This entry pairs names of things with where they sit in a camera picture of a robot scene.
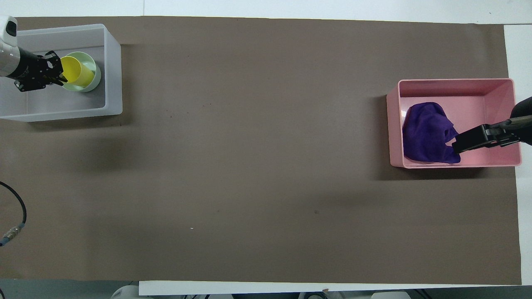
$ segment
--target crumpled fabric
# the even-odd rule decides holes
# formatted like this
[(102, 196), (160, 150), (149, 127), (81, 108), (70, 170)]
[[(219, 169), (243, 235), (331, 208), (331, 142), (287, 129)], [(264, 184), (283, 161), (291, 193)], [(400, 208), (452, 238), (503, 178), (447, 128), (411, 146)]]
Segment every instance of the crumpled fabric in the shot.
[(460, 155), (445, 143), (458, 135), (454, 124), (437, 103), (410, 107), (403, 125), (404, 155), (416, 161), (459, 163)]

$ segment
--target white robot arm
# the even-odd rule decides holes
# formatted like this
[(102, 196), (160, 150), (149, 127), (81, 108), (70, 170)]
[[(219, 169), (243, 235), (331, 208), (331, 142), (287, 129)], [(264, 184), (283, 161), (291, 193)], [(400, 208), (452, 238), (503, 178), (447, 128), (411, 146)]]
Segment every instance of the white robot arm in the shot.
[(15, 80), (21, 92), (43, 89), (46, 85), (63, 85), (61, 60), (54, 51), (36, 55), (18, 46), (16, 19), (0, 15), (0, 77)]

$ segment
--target pink plastic bin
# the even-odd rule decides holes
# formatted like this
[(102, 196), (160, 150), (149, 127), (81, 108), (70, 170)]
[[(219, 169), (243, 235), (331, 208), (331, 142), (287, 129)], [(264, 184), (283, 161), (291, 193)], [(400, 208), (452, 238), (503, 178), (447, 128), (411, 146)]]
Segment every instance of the pink plastic bin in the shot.
[(512, 79), (401, 80), (386, 96), (390, 163), (405, 168), (457, 168), (518, 166), (519, 143), (506, 147), (479, 148), (460, 154), (460, 163), (413, 161), (403, 153), (403, 123), (415, 104), (435, 102), (442, 106), (458, 133), (483, 123), (506, 120), (515, 105)]

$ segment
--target brown table surface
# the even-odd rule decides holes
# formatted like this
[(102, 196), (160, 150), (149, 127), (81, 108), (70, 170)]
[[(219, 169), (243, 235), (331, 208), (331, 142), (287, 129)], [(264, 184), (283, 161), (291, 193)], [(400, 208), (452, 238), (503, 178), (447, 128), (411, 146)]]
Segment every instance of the brown table surface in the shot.
[[(513, 168), (390, 166), (400, 79), (507, 77), (502, 26), (226, 18), (103, 23), (119, 116), (0, 121), (28, 223), (0, 277), (520, 284)], [(20, 221), (2, 191), (0, 227)]]

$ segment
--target blue cable tip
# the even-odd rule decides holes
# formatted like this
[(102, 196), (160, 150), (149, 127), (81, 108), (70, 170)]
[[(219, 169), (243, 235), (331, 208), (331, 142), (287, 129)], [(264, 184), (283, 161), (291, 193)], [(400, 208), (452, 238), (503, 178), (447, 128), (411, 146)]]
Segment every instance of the blue cable tip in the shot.
[(0, 246), (4, 246), (7, 242), (9, 242), (9, 238), (4, 237), (2, 240), (0, 240)]

